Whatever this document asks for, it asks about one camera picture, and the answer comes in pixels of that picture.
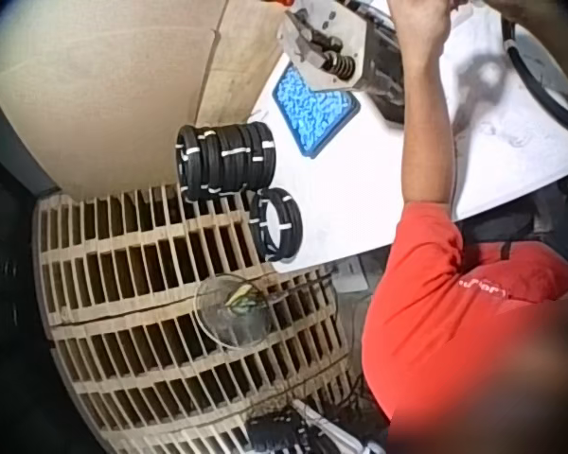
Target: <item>blue tray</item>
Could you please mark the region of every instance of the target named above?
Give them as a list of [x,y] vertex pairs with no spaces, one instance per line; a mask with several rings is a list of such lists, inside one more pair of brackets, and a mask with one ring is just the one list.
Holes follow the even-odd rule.
[[350,92],[314,92],[289,64],[274,88],[274,100],[301,154],[315,158],[360,110]]

